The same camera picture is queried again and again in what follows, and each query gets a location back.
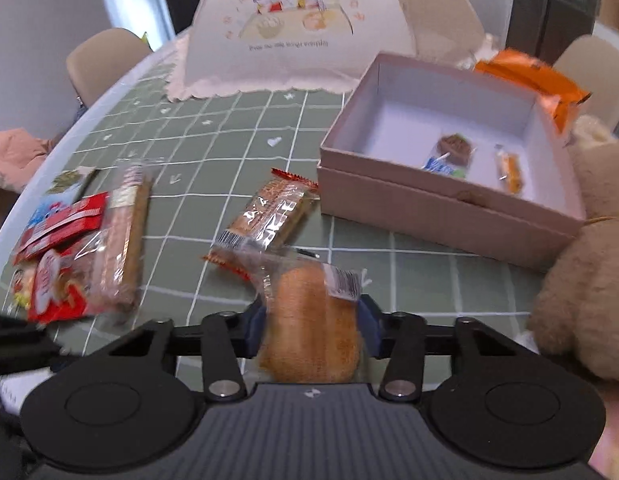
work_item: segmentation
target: snack package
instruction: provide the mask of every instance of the snack package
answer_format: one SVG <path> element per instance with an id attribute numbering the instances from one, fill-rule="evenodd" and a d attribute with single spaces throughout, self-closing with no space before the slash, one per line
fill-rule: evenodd
<path id="1" fill-rule="evenodd" d="M 252 197 L 244 211 L 219 233 L 204 258 L 249 279 L 234 251 L 248 244 L 260 251 L 282 247 L 317 197 L 318 184 L 272 168 L 272 179 Z"/>
<path id="2" fill-rule="evenodd" d="M 36 274 L 36 262 L 25 262 L 14 270 L 12 277 L 12 297 L 15 307 L 26 310 L 32 306 L 33 278 Z"/>
<path id="3" fill-rule="evenodd" d="M 151 166 L 120 160 L 110 194 L 92 274 L 90 309 L 129 312 L 136 299 L 149 194 Z"/>
<path id="4" fill-rule="evenodd" d="M 44 254 L 48 249 L 68 243 L 73 238 L 100 228 L 107 204 L 107 193 L 83 198 L 74 205 L 65 207 L 36 225 L 25 229 L 14 265 Z"/>
<path id="5" fill-rule="evenodd" d="M 88 292 L 99 234 L 90 233 L 65 250 L 50 249 L 42 255 L 36 266 L 28 320 L 47 324 L 91 314 Z"/>
<path id="6" fill-rule="evenodd" d="M 61 209 L 71 206 L 83 194 L 96 168 L 78 166 L 75 170 L 60 173 L 45 192 L 40 205 L 32 215 L 27 228 L 42 222 Z"/>
<path id="7" fill-rule="evenodd" d="M 240 256 L 267 309 L 260 367 L 284 383 L 350 381 L 361 352 L 360 275 L 310 258 Z"/>
<path id="8" fill-rule="evenodd" d="M 509 193 L 518 195 L 523 190 L 523 176 L 518 155 L 508 153 L 500 144 L 496 144 L 496 168 L 498 180 Z"/>
<path id="9" fill-rule="evenodd" d="M 423 169 L 432 173 L 465 178 L 473 153 L 471 143 L 461 134 L 443 136 L 436 143 Z"/>
<path id="10" fill-rule="evenodd" d="M 474 70 L 537 92 L 541 106 L 552 116 L 559 132 L 569 131 L 591 95 L 554 67 L 513 48 L 501 50 L 489 61 L 479 61 Z"/>

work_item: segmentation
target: beige teddy bear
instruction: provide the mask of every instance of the beige teddy bear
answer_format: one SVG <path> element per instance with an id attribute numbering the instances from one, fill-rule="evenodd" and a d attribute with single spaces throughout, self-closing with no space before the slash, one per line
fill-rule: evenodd
<path id="1" fill-rule="evenodd" d="M 619 142 L 599 127 L 575 127 L 569 149 L 589 220 L 545 277 L 528 328 L 543 353 L 573 352 L 619 381 Z"/>

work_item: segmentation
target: open box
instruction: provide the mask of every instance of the open box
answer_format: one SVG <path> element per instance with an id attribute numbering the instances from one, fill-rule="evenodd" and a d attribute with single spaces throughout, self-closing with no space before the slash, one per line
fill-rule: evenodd
<path id="1" fill-rule="evenodd" d="M 465 179 L 422 170 L 441 136 L 475 151 Z M 496 144 L 525 186 L 503 189 Z M 536 94 L 489 75 L 379 54 L 321 145 L 323 213 L 546 268 L 585 219 L 564 140 Z"/>

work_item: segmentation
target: barcode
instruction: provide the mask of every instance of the barcode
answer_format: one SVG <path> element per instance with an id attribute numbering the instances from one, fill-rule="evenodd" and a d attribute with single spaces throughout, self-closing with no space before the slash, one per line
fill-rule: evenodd
<path id="1" fill-rule="evenodd" d="M 122 179 L 122 186 L 142 186 L 143 184 L 143 167 L 142 166 L 130 166 L 126 171 Z"/>
<path id="2" fill-rule="evenodd" d="M 241 246 L 244 241 L 244 236 L 225 230 L 216 238 L 215 244 L 225 249 L 236 249 L 238 246 Z"/>
<path id="3" fill-rule="evenodd" d="M 358 301 L 361 296 L 361 277 L 351 270 L 341 270 L 323 264 L 327 294 L 333 298 Z"/>

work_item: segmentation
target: green tablecloth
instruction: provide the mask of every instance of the green tablecloth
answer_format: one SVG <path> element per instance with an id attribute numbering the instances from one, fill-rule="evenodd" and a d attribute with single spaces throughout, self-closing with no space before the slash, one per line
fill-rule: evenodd
<path id="1" fill-rule="evenodd" d="M 65 167 L 100 168 L 87 189 L 91 194 L 111 188 L 119 157 L 164 160 L 150 200 L 138 313 L 125 327 L 85 320 L 58 330 L 58 340 L 72 351 L 94 351 L 152 318 L 196 324 L 209 313 L 247 305 L 254 295 L 250 286 L 201 256 L 272 166 L 317 177 L 320 142 L 347 100 L 342 94 L 288 91 L 170 103 L 163 92 L 167 71 L 165 65 L 152 69 Z M 474 316 L 508 336 L 524 327 L 541 282 L 529 270 L 322 216 L 320 208 L 292 242 L 324 261 L 364 269 L 364 292 L 385 310 L 423 314 L 436 324 Z M 12 272 L 5 267 L 1 278 L 2 312 L 14 313 L 7 292 Z M 425 383 L 437 384 L 448 374 L 447 358 L 427 359 Z M 200 388 L 199 361 L 183 358 L 177 376 Z"/>

